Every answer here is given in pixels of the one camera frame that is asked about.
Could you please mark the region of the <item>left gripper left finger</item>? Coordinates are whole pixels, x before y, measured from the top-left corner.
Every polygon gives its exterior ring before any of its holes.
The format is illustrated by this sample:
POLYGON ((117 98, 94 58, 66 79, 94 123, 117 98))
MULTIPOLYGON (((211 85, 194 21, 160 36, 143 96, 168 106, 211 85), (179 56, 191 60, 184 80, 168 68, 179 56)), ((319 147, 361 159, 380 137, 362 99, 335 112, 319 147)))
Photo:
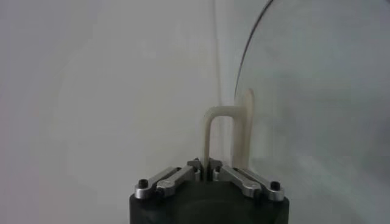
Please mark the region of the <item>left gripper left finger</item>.
POLYGON ((198 158, 188 161, 183 167, 167 167, 149 179, 140 179, 135 185, 135 198, 149 199, 158 193, 170 197, 184 182, 200 181, 202 172, 203 166, 198 158))

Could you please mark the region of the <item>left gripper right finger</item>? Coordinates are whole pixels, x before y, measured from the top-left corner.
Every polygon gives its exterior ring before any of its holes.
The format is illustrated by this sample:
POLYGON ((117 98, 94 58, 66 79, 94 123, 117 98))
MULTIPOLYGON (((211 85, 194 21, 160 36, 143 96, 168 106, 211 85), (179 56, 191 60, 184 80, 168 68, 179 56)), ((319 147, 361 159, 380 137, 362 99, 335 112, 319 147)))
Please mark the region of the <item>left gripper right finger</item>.
POLYGON ((273 202, 284 200, 284 188, 278 181, 268 181, 248 169, 232 168, 219 160, 209 159, 208 176, 213 181, 233 183, 249 198, 264 197, 273 202))

